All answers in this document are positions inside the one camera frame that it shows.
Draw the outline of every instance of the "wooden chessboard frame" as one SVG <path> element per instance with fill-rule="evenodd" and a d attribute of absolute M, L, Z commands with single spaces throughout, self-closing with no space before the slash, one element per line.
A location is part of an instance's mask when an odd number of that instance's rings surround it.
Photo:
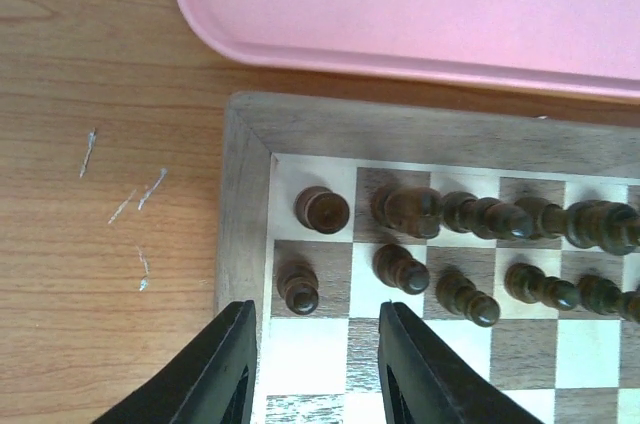
<path fill-rule="evenodd" d="M 508 107 L 508 98 L 500 99 Z M 253 299 L 257 315 L 262 315 L 274 155 L 636 179 L 638 151 L 640 133 L 630 128 L 320 97 L 235 94 L 226 112 L 214 311 L 235 300 Z"/>

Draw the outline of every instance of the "pink tray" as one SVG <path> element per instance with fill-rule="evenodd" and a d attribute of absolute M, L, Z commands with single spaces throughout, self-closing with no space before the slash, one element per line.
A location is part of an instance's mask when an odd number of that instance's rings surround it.
<path fill-rule="evenodd" d="M 640 97 L 640 0 L 178 0 L 246 63 Z"/>

